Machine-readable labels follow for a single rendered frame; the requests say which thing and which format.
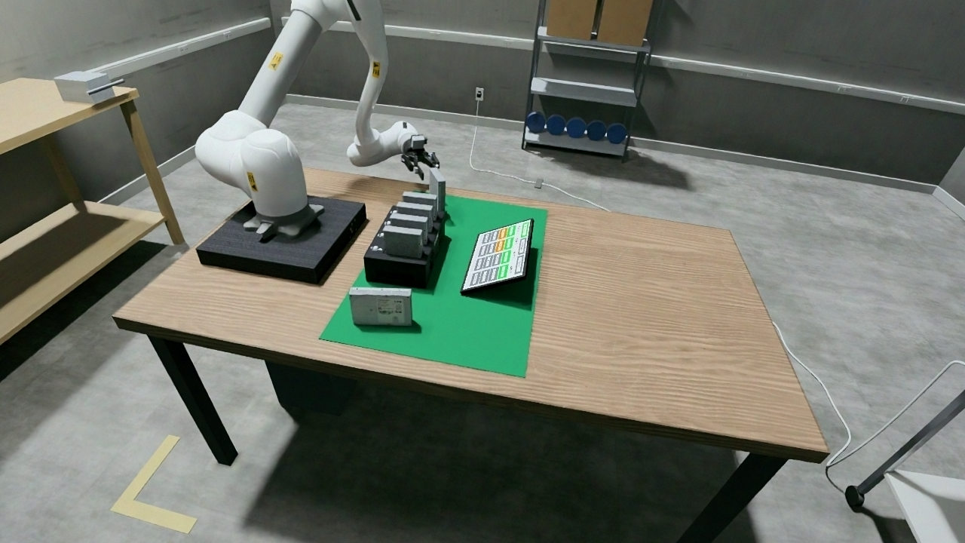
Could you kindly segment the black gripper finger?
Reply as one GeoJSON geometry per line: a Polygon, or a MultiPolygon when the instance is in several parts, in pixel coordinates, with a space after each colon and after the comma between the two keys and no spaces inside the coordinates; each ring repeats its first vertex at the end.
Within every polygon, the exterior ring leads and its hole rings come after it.
{"type": "Polygon", "coordinates": [[[408,159],[410,157],[406,157],[406,155],[401,155],[401,162],[403,162],[403,164],[406,164],[406,167],[410,172],[414,171],[415,174],[419,174],[421,181],[424,181],[424,172],[418,164],[417,152],[413,152],[413,157],[414,157],[414,161],[413,161],[414,165],[411,164],[411,161],[408,159]]]}
{"type": "Polygon", "coordinates": [[[437,158],[436,152],[431,152],[430,154],[426,155],[425,152],[420,151],[420,154],[424,157],[423,164],[426,164],[429,168],[436,167],[439,170],[439,159],[437,158]]]}

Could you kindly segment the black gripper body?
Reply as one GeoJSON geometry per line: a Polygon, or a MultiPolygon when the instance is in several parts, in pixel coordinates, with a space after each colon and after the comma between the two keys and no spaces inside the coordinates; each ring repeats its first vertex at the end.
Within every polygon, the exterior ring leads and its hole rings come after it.
{"type": "Polygon", "coordinates": [[[415,150],[415,151],[412,150],[412,146],[410,145],[410,140],[408,140],[408,142],[407,142],[406,145],[404,146],[403,151],[406,153],[407,157],[410,157],[410,158],[408,158],[408,159],[410,159],[410,161],[412,161],[412,162],[414,161],[413,152],[417,152],[418,162],[423,162],[423,161],[424,161],[424,157],[423,157],[423,155],[420,154],[420,151],[424,151],[425,154],[428,155],[428,152],[426,152],[426,151],[424,150],[424,148],[421,149],[421,150],[415,150]]]}

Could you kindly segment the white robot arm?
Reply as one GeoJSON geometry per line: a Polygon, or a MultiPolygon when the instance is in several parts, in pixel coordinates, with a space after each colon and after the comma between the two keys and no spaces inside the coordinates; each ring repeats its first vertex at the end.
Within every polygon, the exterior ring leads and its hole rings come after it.
{"type": "Polygon", "coordinates": [[[261,240],[272,235],[299,238],[324,212],[323,205],[309,206],[302,161],[292,140],[269,126],[318,36],[339,20],[352,23],[371,60],[355,118],[357,135],[347,152],[351,163],[369,167],[406,155],[408,140],[414,151],[427,144],[427,137],[407,121],[397,121],[385,133],[371,128],[371,114],[388,72],[379,0],[292,0],[292,15],[244,101],[207,128],[195,146],[199,164],[209,175],[253,199],[256,215],[244,229],[257,231],[261,240]]]}

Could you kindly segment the green mat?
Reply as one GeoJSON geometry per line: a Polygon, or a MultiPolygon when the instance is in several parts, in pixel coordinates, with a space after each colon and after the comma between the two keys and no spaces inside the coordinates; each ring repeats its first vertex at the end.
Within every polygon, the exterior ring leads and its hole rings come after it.
{"type": "Polygon", "coordinates": [[[445,236],[427,287],[366,281],[352,287],[412,289],[412,326],[353,324],[349,290],[318,339],[526,377],[547,210],[446,195],[445,236]],[[526,281],[461,295],[479,233],[534,219],[526,281]]]}

